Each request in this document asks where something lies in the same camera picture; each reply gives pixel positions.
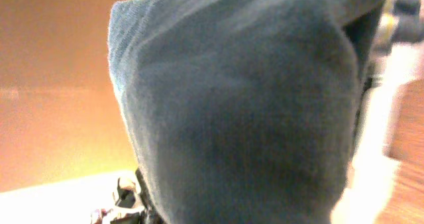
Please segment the blue shirt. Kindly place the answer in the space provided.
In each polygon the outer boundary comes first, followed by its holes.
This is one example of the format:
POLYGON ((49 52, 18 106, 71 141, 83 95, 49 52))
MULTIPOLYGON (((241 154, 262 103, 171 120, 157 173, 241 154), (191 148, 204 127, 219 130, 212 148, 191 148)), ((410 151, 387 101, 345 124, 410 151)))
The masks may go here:
POLYGON ((385 0, 127 0, 109 71, 167 223, 328 223, 385 0))

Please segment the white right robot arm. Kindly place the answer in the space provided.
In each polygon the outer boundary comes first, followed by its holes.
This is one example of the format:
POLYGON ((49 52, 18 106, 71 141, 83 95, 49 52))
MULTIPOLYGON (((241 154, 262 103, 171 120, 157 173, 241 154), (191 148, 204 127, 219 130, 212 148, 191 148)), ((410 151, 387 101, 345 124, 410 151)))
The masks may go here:
POLYGON ((387 0, 370 57, 348 184, 331 221, 375 223, 387 207, 400 163, 389 157, 403 85, 415 76, 423 41, 423 0, 387 0))

